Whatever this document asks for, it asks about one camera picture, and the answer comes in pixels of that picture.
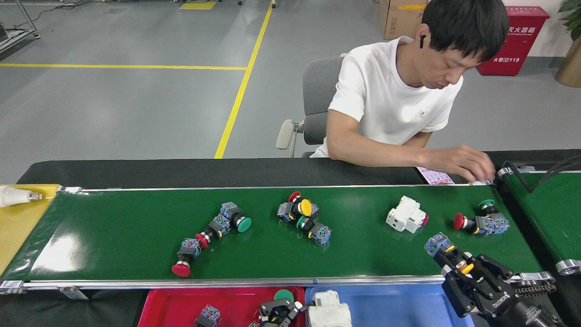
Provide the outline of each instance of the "blue tray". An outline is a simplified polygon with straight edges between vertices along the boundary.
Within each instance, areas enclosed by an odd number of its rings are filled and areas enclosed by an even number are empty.
[[[327,290],[349,305],[354,327],[474,327],[470,316],[456,315],[440,284],[307,287],[304,300]]]

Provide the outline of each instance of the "man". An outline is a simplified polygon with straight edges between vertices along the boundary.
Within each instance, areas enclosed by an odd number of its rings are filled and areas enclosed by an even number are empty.
[[[432,0],[415,39],[353,49],[329,105],[327,137],[311,157],[371,167],[421,166],[469,182],[494,179],[483,152],[425,148],[444,128],[462,75],[492,58],[508,33],[501,0]]]

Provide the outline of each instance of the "green leaf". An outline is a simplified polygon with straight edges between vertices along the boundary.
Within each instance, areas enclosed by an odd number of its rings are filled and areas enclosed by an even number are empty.
[[[568,23],[570,23],[571,21],[576,21],[576,20],[581,20],[581,10],[576,10],[572,13],[570,13],[569,15],[567,15],[566,17],[563,18],[559,18],[560,20],[566,20]]]
[[[563,2],[563,4],[561,5],[559,12],[566,12],[566,11],[575,9],[579,6],[581,6],[581,1],[579,1],[579,0],[567,0],[567,1]]]
[[[576,29],[571,31],[571,38],[575,42],[579,37],[581,37],[581,29]]]
[[[571,31],[581,27],[581,20],[572,20],[569,25],[567,25],[567,30]]]

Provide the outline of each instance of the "black table surface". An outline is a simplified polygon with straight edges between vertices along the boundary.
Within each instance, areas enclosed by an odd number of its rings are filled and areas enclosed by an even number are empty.
[[[487,152],[497,167],[504,161],[550,162],[581,149]],[[452,175],[456,183],[465,183]],[[264,187],[425,184],[414,168],[367,168],[327,158],[161,159],[45,161],[35,163],[18,184],[60,184],[85,189],[154,189],[184,187]],[[503,190],[511,215],[523,217],[510,194]],[[531,226],[519,221],[527,242],[542,263],[547,251]],[[556,275],[554,267],[545,268]],[[569,326],[581,326],[581,279],[557,277],[558,291],[549,296]],[[146,290],[89,290],[90,301],[70,301],[58,291],[0,296],[0,326],[136,326]],[[549,307],[547,297],[537,301]],[[476,319],[477,326],[486,325]]]

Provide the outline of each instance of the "yellow floor line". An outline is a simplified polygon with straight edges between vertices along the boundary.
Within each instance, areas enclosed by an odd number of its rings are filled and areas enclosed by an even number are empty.
[[[260,44],[262,43],[262,38],[264,37],[264,32],[266,31],[266,26],[268,25],[268,21],[270,20],[271,12],[272,6],[270,6],[269,4],[268,11],[266,11],[266,16],[264,17],[264,22],[262,23],[262,28],[260,29],[260,33],[258,34],[258,39],[256,40],[256,44],[254,45],[254,50],[252,51],[252,55],[250,56],[248,67],[246,68],[246,72],[244,73],[244,77],[242,78],[242,84],[240,84],[240,89],[238,90],[238,94],[236,95],[234,106],[232,107],[232,111],[230,112],[230,117],[228,118],[228,122],[226,123],[226,127],[222,134],[220,144],[218,145],[218,150],[216,150],[214,159],[222,159],[222,157],[224,156],[224,151],[226,150],[226,145],[228,144],[230,133],[232,133],[232,127],[234,126],[234,122],[236,121],[236,116],[238,115],[238,110],[240,109],[240,104],[242,103],[244,92],[246,92],[246,86],[248,85],[248,80],[250,79],[250,74],[252,73],[252,68],[254,67],[254,62],[256,61],[256,56],[258,55],[258,50],[260,49]]]
[[[206,70],[246,70],[247,67],[221,66],[176,66],[176,65],[64,65],[53,63],[0,63],[0,67],[41,67],[41,68],[140,68],[140,69],[206,69]]]

